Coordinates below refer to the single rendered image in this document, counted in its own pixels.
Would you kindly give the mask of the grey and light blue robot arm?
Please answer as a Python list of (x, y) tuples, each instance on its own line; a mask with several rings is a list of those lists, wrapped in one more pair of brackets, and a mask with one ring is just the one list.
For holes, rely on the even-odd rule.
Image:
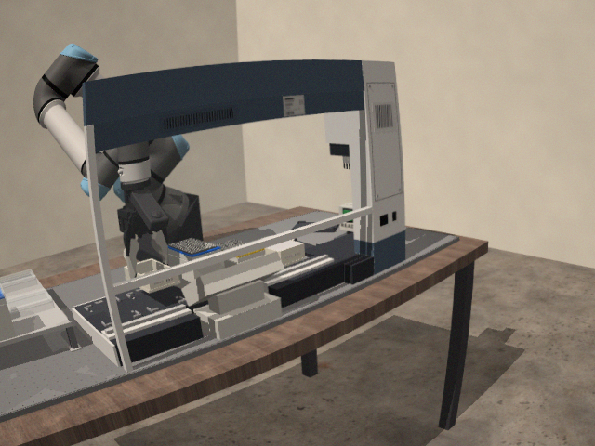
[(88, 197), (85, 133), (66, 111), (64, 101), (70, 94), (83, 97), (83, 82), (105, 79), (97, 62), (98, 58), (80, 46), (67, 45), (38, 81), (33, 96), (38, 123), (49, 130), (84, 176), (80, 186)]

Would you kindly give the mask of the yellow tip rack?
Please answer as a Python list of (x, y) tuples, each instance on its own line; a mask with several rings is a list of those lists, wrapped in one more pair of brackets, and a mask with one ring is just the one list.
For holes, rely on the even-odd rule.
[(264, 248), (264, 249), (252, 252), (252, 253), (244, 255), (244, 256), (237, 256), (235, 258), (225, 260), (224, 265), (225, 265), (225, 268), (227, 268), (227, 267), (245, 262), (247, 260), (251, 260), (251, 259), (254, 259), (254, 258), (257, 258), (260, 256), (265, 256), (265, 255), (266, 255), (266, 253), (265, 253), (265, 248)]

